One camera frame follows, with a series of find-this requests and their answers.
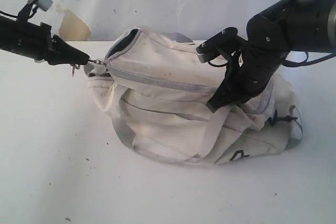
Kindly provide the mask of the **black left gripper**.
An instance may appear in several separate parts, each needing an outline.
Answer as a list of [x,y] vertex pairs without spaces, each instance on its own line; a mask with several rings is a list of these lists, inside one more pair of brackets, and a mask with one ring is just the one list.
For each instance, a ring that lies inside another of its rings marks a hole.
[[89,55],[69,45],[59,36],[51,37],[51,26],[12,22],[10,52],[34,60],[46,60],[51,66],[86,65]]

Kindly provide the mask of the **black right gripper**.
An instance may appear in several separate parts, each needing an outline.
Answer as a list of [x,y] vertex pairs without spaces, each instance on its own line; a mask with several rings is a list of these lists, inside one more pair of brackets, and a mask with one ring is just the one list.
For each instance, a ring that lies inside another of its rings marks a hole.
[[249,43],[230,42],[223,46],[229,60],[224,81],[206,106],[215,113],[232,103],[246,102],[261,94],[270,78],[286,59],[285,50],[265,49]]

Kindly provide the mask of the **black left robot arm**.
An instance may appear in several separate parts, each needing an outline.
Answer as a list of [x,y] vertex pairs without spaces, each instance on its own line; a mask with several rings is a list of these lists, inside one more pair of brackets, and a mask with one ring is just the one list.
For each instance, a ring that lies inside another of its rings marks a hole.
[[86,65],[89,55],[51,34],[51,26],[1,17],[1,50],[49,65]]

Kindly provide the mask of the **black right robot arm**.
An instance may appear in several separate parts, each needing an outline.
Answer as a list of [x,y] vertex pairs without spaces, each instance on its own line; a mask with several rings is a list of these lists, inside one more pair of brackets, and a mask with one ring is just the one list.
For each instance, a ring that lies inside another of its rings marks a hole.
[[335,0],[281,0],[248,21],[247,39],[237,33],[228,27],[197,48],[206,62],[227,60],[225,78],[206,103],[212,112],[261,94],[280,65],[310,65],[287,61],[291,51],[334,54]]

